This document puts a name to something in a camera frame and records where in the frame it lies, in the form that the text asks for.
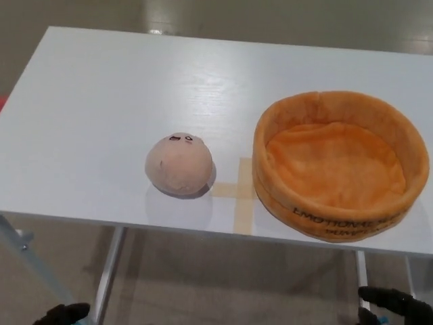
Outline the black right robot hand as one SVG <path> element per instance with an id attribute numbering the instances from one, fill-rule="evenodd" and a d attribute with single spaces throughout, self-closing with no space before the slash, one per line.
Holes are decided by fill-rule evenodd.
<path id="1" fill-rule="evenodd" d="M 432 307 L 427 303 L 414 299 L 410 295 L 405 298 L 372 298 L 365 297 L 362 299 L 402 316 L 403 324 L 432 324 Z M 381 324 L 379 317 L 365 308 L 359 308 L 358 318 L 358 324 Z"/>

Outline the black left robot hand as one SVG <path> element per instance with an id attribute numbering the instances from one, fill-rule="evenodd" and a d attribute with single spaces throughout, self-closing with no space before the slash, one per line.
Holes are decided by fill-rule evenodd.
<path id="1" fill-rule="evenodd" d="M 90 304 L 74 303 L 71 305 L 57 305 L 51 308 L 34 325 L 72 325 L 85 319 L 90 312 Z"/>

